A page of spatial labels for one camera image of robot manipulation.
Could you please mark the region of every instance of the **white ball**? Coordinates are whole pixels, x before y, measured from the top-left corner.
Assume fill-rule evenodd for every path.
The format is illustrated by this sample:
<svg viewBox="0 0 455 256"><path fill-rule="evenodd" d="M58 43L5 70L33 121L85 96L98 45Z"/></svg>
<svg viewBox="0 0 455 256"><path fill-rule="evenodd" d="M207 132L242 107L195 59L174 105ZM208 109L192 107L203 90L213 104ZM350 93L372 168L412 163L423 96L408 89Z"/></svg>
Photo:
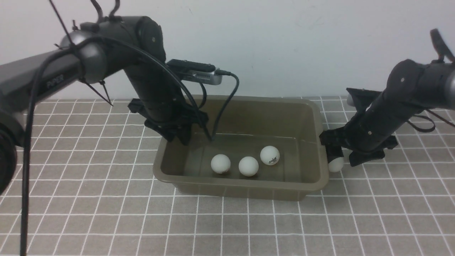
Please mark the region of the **white ball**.
<svg viewBox="0 0 455 256"><path fill-rule="evenodd" d="M241 174L247 177L251 177L258 172L259 163L254 157L247 156L240 160L238 163L238 169L240 170Z"/></svg>
<svg viewBox="0 0 455 256"><path fill-rule="evenodd" d="M212 158L210 166L217 174L223 174L231 168L231 160L226 155L218 154Z"/></svg>
<svg viewBox="0 0 455 256"><path fill-rule="evenodd" d="M333 173L339 172L343 168L343 165L344 158L342 157L335 158L329 163L329 171Z"/></svg>
<svg viewBox="0 0 455 256"><path fill-rule="evenodd" d="M261 161L266 165L274 165L280 160L280 152L274 146L267 146L261 150Z"/></svg>

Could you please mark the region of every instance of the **black cable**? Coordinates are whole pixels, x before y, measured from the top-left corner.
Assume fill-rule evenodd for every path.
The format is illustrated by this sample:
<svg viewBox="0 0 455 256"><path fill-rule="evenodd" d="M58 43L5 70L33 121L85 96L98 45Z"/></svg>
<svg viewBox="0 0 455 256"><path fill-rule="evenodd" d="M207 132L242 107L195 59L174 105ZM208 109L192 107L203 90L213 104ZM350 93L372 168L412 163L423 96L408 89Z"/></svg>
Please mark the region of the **black cable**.
<svg viewBox="0 0 455 256"><path fill-rule="evenodd" d="M238 86L240 84L238 77L235 74L232 74L231 72L227 72L224 70L217 70L217 71L215 71L215 73L219 74L219 75L234 77L236 84L235 84L235 88L232 90L232 93L229 95L229 97L226 99L223 106L221 107L220 112L218 112L217 119L215 119L215 123L213 124L212 140L215 139L215 135L217 134L218 123L220 122L221 115L223 114L224 109L228 106L231 99L234 97L234 94L237 92Z"/></svg>
<svg viewBox="0 0 455 256"><path fill-rule="evenodd" d="M201 126L201 128L204 130L204 134L207 136L207 139L208 140L212 139L210 133L208 132L207 126L202 122L202 118L201 118L201 115L199 113L199 108L198 108L198 106L196 104L196 101L194 100L193 96L189 92L188 88L177 77L177 75L174 74L174 72L172 72L172 70L165 63L163 63L162 61L158 60L152 54L142 50L141 48L138 48L136 46L127 44L127 43L119 41L117 39L113 39L113 38L109 38L109 37L103 37L103 41L106 42L106 43L116 44L116 45L120 45L120 46L129 48L129 49L135 51L136 53L139 53L140 55L146 57L148 60L152 61L154 64L157 64L159 67L164 69L166 71L166 73L171 76L171 78L174 80L174 82L179 85L179 87L183 90L183 92L185 92L185 94L188 97L188 99L189 99L189 101L190 101L190 103L191 103L191 105L193 107L193 110L194 110L194 112L196 114L196 118L197 118L197 122L199 123L199 126Z"/></svg>
<svg viewBox="0 0 455 256"><path fill-rule="evenodd" d="M436 124L435 124L435 122L434 122L431 118L426 117L426 116L421 116L421 115L414 115L414 117L415 117L415 118L425 119L425 120L427 120L427 121L430 121L430 122L433 124L433 126L432 126L431 128L425 129L425 128L420 128L420 127L416 126L416 125L413 124L410 120L406 121L406 122L407 122L410 126L412 126L412 128L414 128L416 131L421 132L421 133L431 133L431 132L433 132L433 131L436 129Z"/></svg>
<svg viewBox="0 0 455 256"><path fill-rule="evenodd" d="M98 14L98 20L96 22L100 24L103 21L103 9L101 9L101 6L98 4L96 0L90 0L90 2L93 4L96 13Z"/></svg>
<svg viewBox="0 0 455 256"><path fill-rule="evenodd" d="M91 37L84 40L77 45L81 48L90 42L100 40L99 37ZM67 48L60 50L51 56L47 57L40 65L35 75L33 76L33 84L30 92L30 103L28 107L27 123L25 125L24 133L24 162L22 170L22 212L20 219L20 255L27 254L27 235L28 235L28 213L29 213L29 186L30 186L30 150L31 150L31 133L33 128L33 114L35 112L36 98L38 96L39 84L43 77L44 71L47 66L54 60L61 58L65 55L73 53L73 49Z"/></svg>
<svg viewBox="0 0 455 256"><path fill-rule="evenodd" d="M200 82L199 85L201 85L201 89L202 89L202 101L201 101L201 104L199 104L199 109L201 109L205 105L205 102L207 101L207 90L205 89L205 86L203 83Z"/></svg>
<svg viewBox="0 0 455 256"><path fill-rule="evenodd" d="M112 9L111 13L109 14L109 17L113 17L119 8L120 8L120 0L115 0L114 9Z"/></svg>
<svg viewBox="0 0 455 256"><path fill-rule="evenodd" d="M451 123L449 120L445 119L444 117L442 117L442 116L436 114L435 112L433 112L433 111L431 111L431 110L429 110L429 109L426 109L426 111L427 111L428 113L434 115L434 116L437 117L438 119L442 120L444 123L446 123L446 124L452 126L453 128L455 128L455 124Z"/></svg>

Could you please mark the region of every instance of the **white wall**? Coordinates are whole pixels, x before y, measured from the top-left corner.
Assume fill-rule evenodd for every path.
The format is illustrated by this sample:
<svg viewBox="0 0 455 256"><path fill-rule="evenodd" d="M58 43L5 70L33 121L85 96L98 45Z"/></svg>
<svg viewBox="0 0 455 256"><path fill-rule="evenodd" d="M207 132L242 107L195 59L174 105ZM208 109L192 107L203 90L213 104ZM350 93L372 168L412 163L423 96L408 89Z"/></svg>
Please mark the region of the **white wall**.
<svg viewBox="0 0 455 256"><path fill-rule="evenodd" d="M105 14L114 0L99 0ZM55 0L64 21L96 20L89 0ZM214 64L241 79L239 95L345 94L382 90L406 58L435 58L429 31L455 51L453 0L122 0L118 15L147 15L163 29L168 59ZM0 0L0 64L54 49L63 30L46 0ZM125 74L106 79L110 95L131 98ZM233 79L210 94L228 94ZM197 85L190 85L200 94ZM94 98L74 84L56 98Z"/></svg>

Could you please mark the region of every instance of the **brown plastic bin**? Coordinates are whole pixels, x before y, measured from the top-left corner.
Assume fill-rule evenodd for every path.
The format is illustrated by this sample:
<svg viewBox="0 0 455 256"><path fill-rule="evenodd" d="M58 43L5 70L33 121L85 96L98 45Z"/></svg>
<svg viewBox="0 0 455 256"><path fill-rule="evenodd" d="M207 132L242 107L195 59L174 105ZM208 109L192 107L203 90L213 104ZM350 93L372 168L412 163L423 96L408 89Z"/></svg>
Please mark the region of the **brown plastic bin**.
<svg viewBox="0 0 455 256"><path fill-rule="evenodd" d="M210 118L209 131L225 100L225 96L208 97L203 111ZM234 97L220 120L215 141L208 142L197 125L188 146L178 139L171 143L162 139L153 173L184 194L302 200L329 180L325 147L319 141L322 131L319 108L309 100ZM273 166L263 164L259 157L268 145L281 154ZM212 171L210 162L217 154L230 158L227 174ZM245 156L259 162L259 171L253 177L245 177L238 170Z"/></svg>

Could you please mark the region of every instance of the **robotic arm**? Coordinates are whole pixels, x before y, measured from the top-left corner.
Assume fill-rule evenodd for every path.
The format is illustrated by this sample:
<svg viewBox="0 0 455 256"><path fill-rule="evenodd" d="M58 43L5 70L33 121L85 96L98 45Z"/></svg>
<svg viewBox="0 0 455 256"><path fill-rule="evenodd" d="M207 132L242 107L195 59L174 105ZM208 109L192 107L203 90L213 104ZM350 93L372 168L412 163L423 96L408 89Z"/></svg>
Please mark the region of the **robotic arm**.
<svg viewBox="0 0 455 256"><path fill-rule="evenodd" d="M455 110L455 57L437 29L430 35L437 60L426 65L409 59L398 63L382 92L347 89L348 103L357 113L344 127L320 135L329 162L343 157L342 148L352 150L351 166L382 159L385 148L398 145L392 134L411 117L433 108ZM450 63L444 63L445 57Z"/></svg>
<svg viewBox="0 0 455 256"><path fill-rule="evenodd" d="M182 144L187 144L192 124L204 126L208 121L206 113L186 102L175 82L176 77L180 83L180 80L188 80L218 85L222 75L230 74L213 65L179 60L163 64L166 72L145 59L131 46L160 63L166 60L161 27L146 16L110 16L99 23L82 23L70 37L76 45L94 37L101 39L81 48L79 56L68 54L51 62L39 83L37 101L77 80L93 84L124 70L139 97L129 108L144 116L145 125L168 141L177 137ZM59 50L0 66L0 194L15 171L15 146L24 146L22 113L29 107L34 75L47 57L70 47L68 37L63 38L59 47Z"/></svg>

